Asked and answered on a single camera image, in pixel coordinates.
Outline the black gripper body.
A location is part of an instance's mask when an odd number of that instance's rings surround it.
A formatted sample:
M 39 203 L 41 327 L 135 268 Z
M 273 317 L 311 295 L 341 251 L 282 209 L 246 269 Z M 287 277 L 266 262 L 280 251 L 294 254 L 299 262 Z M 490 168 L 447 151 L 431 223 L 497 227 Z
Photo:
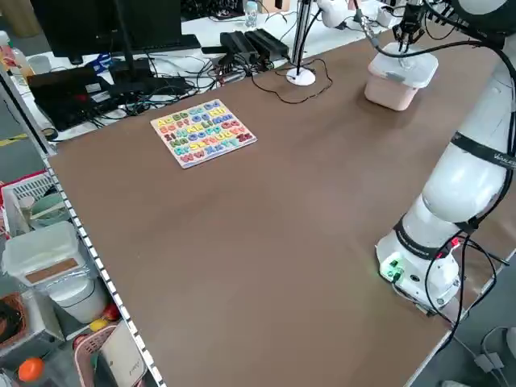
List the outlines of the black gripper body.
M 424 1 L 407 1 L 402 17 L 403 29 L 419 29 L 425 15 Z

